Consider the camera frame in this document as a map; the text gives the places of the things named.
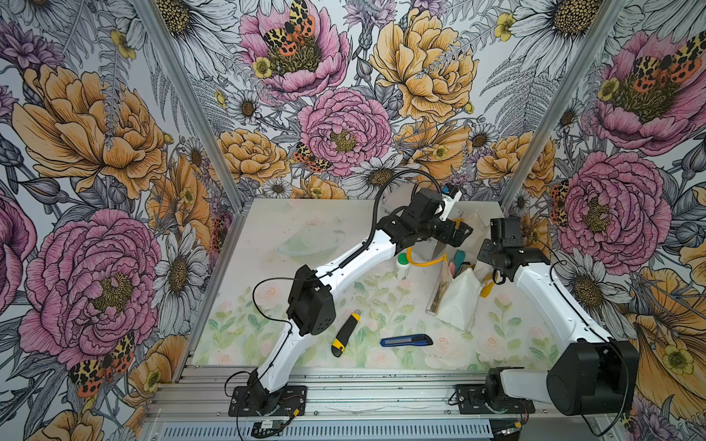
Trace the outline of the teal utility knife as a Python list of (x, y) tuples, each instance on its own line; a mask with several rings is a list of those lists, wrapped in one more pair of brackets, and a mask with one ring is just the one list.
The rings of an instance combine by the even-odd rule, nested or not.
[(456, 254), (454, 255), (454, 258), (452, 261), (452, 263), (454, 264), (454, 270), (452, 270), (452, 275), (454, 277), (457, 277), (458, 274), (460, 273), (461, 268), (463, 267), (463, 263), (465, 262), (465, 257), (466, 257), (465, 252), (463, 252), (461, 250), (456, 251)]

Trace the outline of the white pouch with yellow handles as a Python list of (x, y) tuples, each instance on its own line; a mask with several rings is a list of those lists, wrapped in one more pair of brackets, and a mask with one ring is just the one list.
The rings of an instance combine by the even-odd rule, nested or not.
[[(491, 266), (472, 257), (489, 237), (490, 224), (476, 212), (471, 214), (470, 222), (474, 232), (469, 245), (452, 248), (430, 240), (404, 252), (411, 260), (413, 271), (431, 281), (431, 287), (423, 290), (425, 312), (465, 332), (473, 327), (480, 299), (488, 296), (493, 288)], [(452, 277), (449, 264), (457, 250), (465, 252), (466, 257), (458, 276)]]

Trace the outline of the blue utility knife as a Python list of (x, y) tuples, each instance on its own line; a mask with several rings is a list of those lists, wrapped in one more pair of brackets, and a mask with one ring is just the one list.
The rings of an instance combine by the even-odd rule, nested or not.
[(410, 334), (409, 336), (394, 336), (382, 338), (381, 347), (430, 347), (434, 342), (427, 334)]

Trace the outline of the black yellow utility knife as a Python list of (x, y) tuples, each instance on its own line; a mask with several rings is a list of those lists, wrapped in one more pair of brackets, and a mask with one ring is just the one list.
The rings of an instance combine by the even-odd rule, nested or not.
[(354, 312), (347, 318), (347, 321), (341, 326), (334, 338), (331, 345), (331, 352), (335, 358), (340, 358), (346, 351), (347, 345), (349, 344), (349, 339), (351, 338), (353, 331), (360, 322), (361, 311), (354, 310)]

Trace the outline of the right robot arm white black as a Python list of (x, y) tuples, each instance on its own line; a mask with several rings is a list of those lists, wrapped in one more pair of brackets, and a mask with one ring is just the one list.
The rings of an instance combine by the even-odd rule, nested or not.
[(527, 248), (520, 220), (495, 218), (478, 254), (495, 280), (510, 281), (529, 297), (557, 337), (559, 357), (548, 371), (499, 367), (485, 381), (485, 401), (552, 404), (572, 415), (621, 415), (632, 408), (639, 355), (613, 337), (582, 308), (561, 283), (544, 253)]

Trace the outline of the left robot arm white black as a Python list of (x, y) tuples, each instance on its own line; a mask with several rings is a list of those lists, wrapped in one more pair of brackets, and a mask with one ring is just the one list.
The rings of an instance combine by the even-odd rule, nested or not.
[(473, 232), (465, 222), (450, 219), (461, 199), (453, 185), (420, 189), (407, 205), (379, 218), (381, 199), (375, 198), (371, 232), (364, 242), (318, 268), (301, 266), (290, 278), (281, 335), (266, 361), (249, 374), (245, 391), (237, 393), (244, 408), (257, 415), (274, 411), (297, 360), (334, 323), (336, 301), (360, 276), (418, 242), (434, 239), (458, 247)]

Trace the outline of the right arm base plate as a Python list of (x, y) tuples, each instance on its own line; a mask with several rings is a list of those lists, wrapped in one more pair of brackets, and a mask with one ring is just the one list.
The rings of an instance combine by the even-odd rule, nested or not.
[(532, 401), (510, 398), (504, 394), (493, 398), (480, 384), (458, 384), (453, 398), (461, 415), (531, 415), (535, 413)]

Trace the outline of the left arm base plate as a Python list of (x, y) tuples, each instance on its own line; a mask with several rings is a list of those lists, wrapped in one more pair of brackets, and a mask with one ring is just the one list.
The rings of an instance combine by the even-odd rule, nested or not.
[(303, 385), (286, 386), (268, 393), (259, 387), (236, 387), (230, 401), (230, 417), (282, 416), (290, 417), (299, 411), (305, 413), (308, 388)]

